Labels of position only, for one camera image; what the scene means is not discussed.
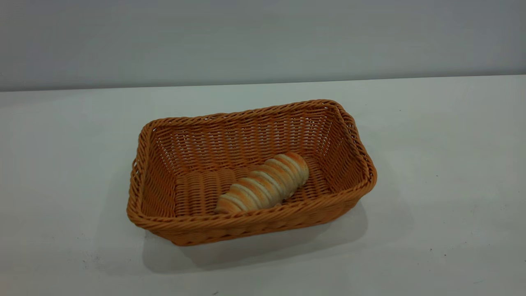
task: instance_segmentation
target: table surface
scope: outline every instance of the table surface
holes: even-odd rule
[[[147,122],[315,98],[378,169],[340,219],[185,248],[128,220]],[[2,294],[524,296],[525,112],[520,75],[0,93]]]

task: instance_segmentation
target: wicker basket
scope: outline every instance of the wicker basket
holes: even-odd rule
[[[272,209],[214,213],[232,183],[286,151],[301,154],[310,169],[294,196]],[[139,136],[127,213],[176,245],[217,242],[330,222],[376,177],[354,119],[333,101],[160,119]]]

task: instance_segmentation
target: twisted bread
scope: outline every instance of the twisted bread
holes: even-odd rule
[[[278,154],[248,173],[219,196],[216,213],[233,214],[271,208],[291,197],[309,177],[307,162],[299,154]]]

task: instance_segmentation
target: basket rim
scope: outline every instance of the basket rim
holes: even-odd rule
[[[239,212],[236,214],[213,214],[200,216],[184,217],[161,217],[147,216],[141,210],[143,202],[143,190],[145,182],[145,171],[149,165],[149,142],[153,131],[161,126],[189,126],[195,124],[211,124],[222,121],[235,121],[240,118],[246,119],[247,115],[262,116],[265,114],[279,112],[282,108],[302,110],[305,107],[312,108],[313,103],[319,104],[316,108],[333,108],[337,111],[337,119],[347,126],[346,137],[353,145],[358,154],[356,155],[362,167],[363,180],[350,189],[342,190],[337,193],[324,194],[317,199],[297,202],[293,204],[284,204],[283,206],[271,209],[261,209],[254,211]],[[146,124],[139,135],[139,146],[137,156],[132,164],[133,170],[130,178],[129,199],[126,212],[128,218],[137,226],[151,231],[169,230],[169,231],[189,231],[203,229],[203,223],[206,223],[207,229],[220,229],[224,227],[244,226],[251,223],[260,223],[263,221],[278,221],[286,217],[297,214],[309,214],[310,212],[319,211],[320,208],[329,208],[353,199],[357,195],[364,195],[372,190],[376,183],[376,168],[371,158],[363,147],[358,129],[351,115],[343,107],[332,100],[310,100],[284,105],[257,108],[242,112],[233,113],[216,113],[196,117],[168,117],[157,119]]]

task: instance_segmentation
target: orange woven basket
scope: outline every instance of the orange woven basket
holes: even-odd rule
[[[215,214],[219,195],[276,154],[294,151],[307,184],[281,206]],[[354,119],[334,101],[154,120],[140,133],[127,213],[176,245],[195,245],[330,222],[372,190],[376,169]]]

